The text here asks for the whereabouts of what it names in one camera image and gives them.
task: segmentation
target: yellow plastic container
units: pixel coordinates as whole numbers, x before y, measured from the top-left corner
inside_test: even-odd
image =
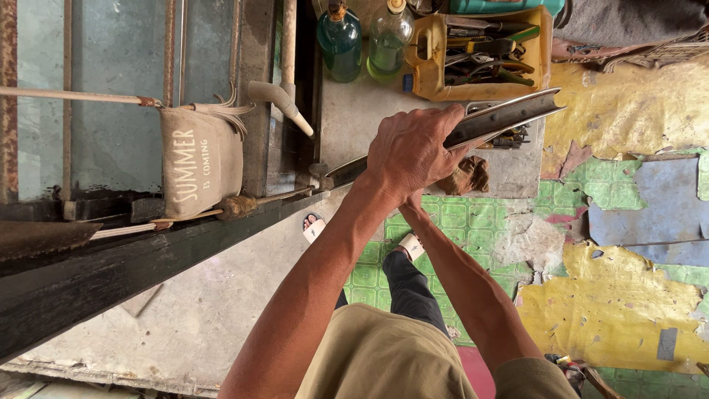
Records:
[[[527,52],[522,61],[534,67],[525,79],[535,81],[534,86],[517,83],[478,83],[446,86],[443,82],[447,29],[444,16],[437,14],[416,20],[412,46],[406,53],[406,63],[413,68],[413,92],[431,101],[485,101],[507,100],[533,93],[549,86],[552,76],[552,16],[546,7],[538,6],[512,13],[481,14],[470,17],[487,21],[528,22],[540,26],[540,34],[522,45]],[[426,43],[426,51],[415,44]]]

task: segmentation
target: shirt sleeve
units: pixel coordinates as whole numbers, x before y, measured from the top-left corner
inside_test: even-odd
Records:
[[[496,399],[577,398],[559,367],[547,359],[513,359],[499,366],[493,374]]]

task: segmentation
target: black pants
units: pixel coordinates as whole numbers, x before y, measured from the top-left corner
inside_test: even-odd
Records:
[[[384,258],[382,270],[389,281],[391,312],[427,322],[448,335],[438,301],[428,290],[428,279],[408,260],[404,252],[392,251]],[[347,305],[345,290],[335,309]]]

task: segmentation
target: peeling yellow paint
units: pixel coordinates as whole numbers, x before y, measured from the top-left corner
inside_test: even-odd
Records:
[[[592,258],[595,250],[604,254]],[[709,342],[690,317],[699,289],[667,280],[652,262],[622,247],[565,244],[568,278],[521,287],[518,311],[542,353],[570,355],[594,366],[700,373]],[[678,329],[673,361],[657,360],[660,331]]]
[[[709,145],[709,56],[660,70],[620,64],[615,72],[591,72],[580,64],[554,64],[550,87],[560,86],[558,105],[566,111],[547,117],[542,177],[561,168],[571,140],[591,145],[597,158],[628,159]]]

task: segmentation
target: green bottle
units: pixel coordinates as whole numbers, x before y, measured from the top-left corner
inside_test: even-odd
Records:
[[[333,80],[347,83],[362,70],[362,27],[344,0],[330,0],[318,20],[318,43]]]
[[[413,36],[413,14],[404,0],[387,0],[374,12],[369,28],[367,70],[380,82],[398,75]]]

